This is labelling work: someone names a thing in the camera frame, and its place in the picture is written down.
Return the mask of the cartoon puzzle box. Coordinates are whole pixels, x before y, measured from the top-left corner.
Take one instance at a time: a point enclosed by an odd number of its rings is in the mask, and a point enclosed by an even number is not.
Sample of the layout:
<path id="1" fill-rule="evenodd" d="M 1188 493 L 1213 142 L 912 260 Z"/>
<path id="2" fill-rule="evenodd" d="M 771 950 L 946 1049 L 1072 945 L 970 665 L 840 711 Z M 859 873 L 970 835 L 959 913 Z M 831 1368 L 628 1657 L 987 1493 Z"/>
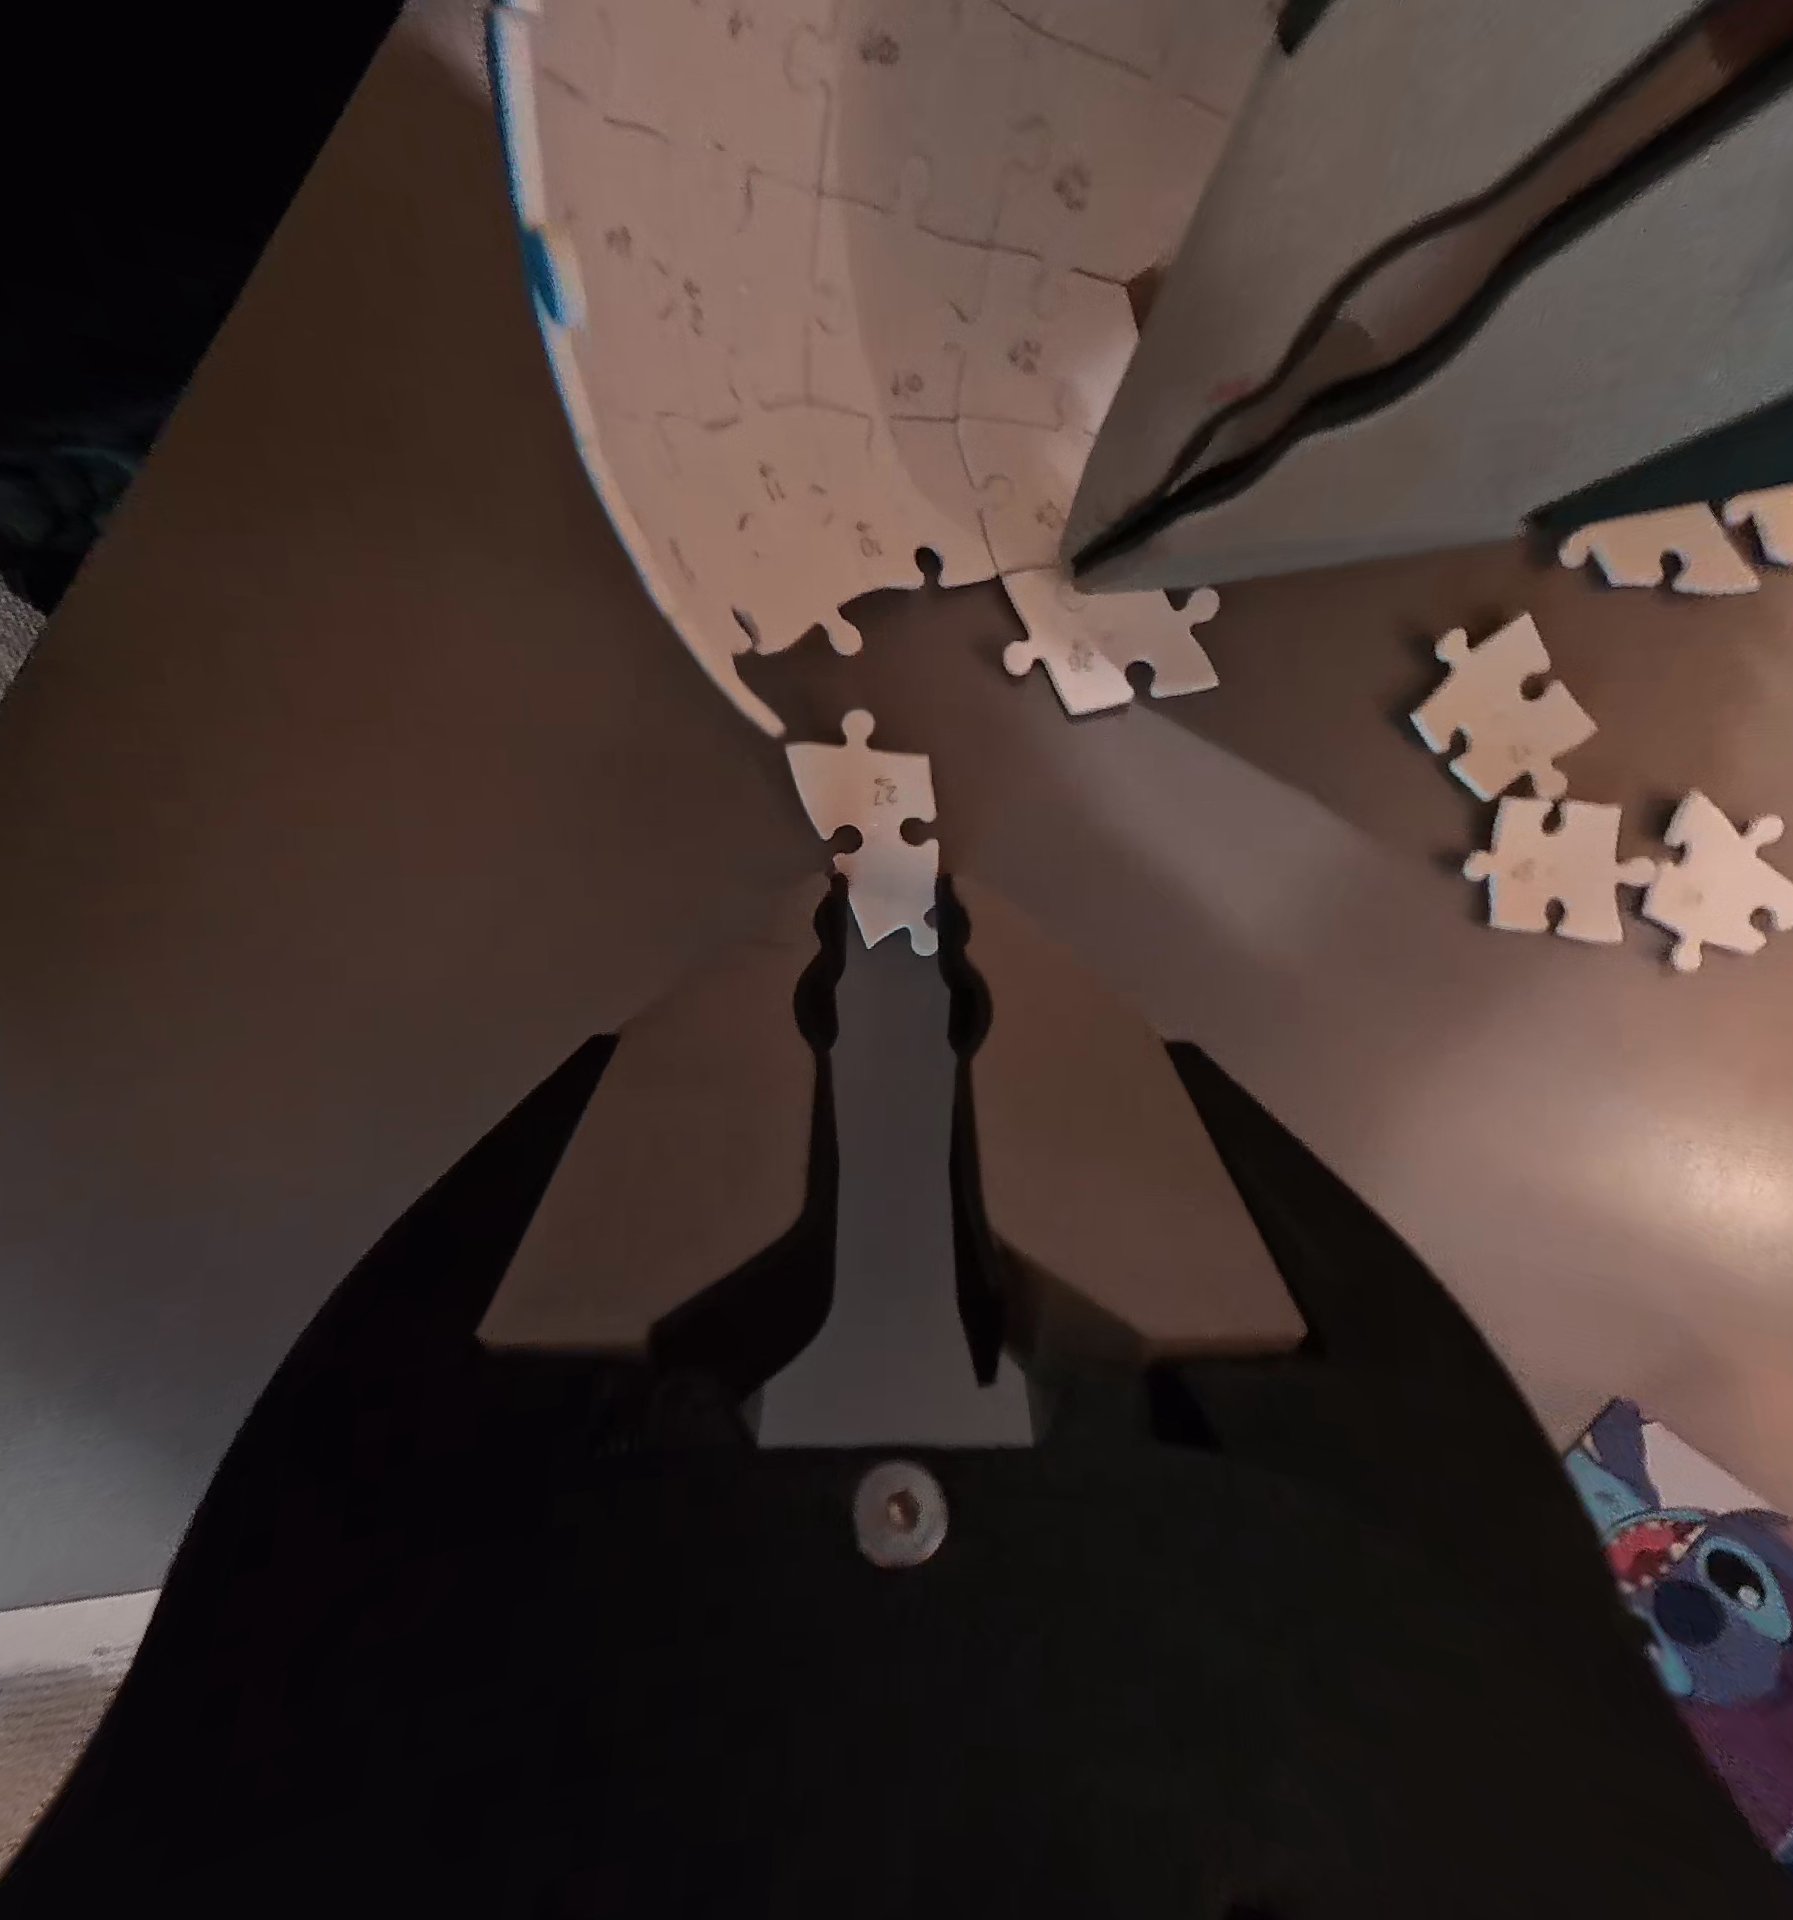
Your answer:
<path id="1" fill-rule="evenodd" d="M 1681 1727 L 1793 1875 L 1793 1518 L 1631 1399 L 1563 1464 Z"/>

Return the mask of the partly built white puzzle ball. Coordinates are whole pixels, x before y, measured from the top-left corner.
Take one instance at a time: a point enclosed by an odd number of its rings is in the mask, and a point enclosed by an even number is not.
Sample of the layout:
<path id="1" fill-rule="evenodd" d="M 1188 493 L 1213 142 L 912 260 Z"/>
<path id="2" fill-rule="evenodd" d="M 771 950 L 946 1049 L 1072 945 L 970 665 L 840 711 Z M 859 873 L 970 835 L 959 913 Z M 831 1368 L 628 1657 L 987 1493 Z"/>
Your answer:
<path id="1" fill-rule="evenodd" d="M 1252 0 L 487 3 L 529 283 L 666 630 L 743 683 L 859 593 L 1056 588 L 1161 278 L 1275 47 Z"/>

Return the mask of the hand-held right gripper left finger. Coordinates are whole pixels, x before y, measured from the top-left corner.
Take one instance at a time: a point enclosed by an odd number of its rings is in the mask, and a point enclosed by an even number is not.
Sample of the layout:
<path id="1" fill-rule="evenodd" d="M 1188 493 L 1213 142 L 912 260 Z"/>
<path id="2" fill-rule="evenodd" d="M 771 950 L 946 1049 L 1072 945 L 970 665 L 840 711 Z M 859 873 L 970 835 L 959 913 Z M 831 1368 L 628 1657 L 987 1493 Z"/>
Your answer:
<path id="1" fill-rule="evenodd" d="M 814 876 L 643 1007 L 478 1321 L 493 1356 L 781 1380 L 837 1299 L 846 888 Z"/>

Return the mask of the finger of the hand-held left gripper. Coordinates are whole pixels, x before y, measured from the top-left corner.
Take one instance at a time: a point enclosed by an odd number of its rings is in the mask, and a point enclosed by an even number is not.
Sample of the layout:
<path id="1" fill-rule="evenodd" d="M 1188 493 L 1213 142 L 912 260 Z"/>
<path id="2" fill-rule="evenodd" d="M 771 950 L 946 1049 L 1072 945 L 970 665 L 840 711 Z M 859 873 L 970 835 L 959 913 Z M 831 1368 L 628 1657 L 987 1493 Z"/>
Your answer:
<path id="1" fill-rule="evenodd" d="M 1068 561 L 1150 509 L 1380 245 L 1491 193 L 1694 0 L 1346 0 L 1258 72 L 1083 471 Z"/>
<path id="2" fill-rule="evenodd" d="M 1515 539 L 1793 395 L 1793 21 L 1694 21 L 1491 193 L 1380 245 L 1079 564 L 1196 588 Z"/>

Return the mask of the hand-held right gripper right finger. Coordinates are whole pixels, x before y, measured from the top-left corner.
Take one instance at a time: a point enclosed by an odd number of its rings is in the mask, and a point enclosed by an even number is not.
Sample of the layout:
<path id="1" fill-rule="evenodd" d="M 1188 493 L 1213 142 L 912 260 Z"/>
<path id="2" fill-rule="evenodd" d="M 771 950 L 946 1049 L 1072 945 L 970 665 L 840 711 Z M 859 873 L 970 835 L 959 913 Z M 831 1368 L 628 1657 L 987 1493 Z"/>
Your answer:
<path id="1" fill-rule="evenodd" d="M 945 876 L 952 1273 L 975 1384 L 1295 1356 L 1304 1316 L 1150 1015 Z"/>

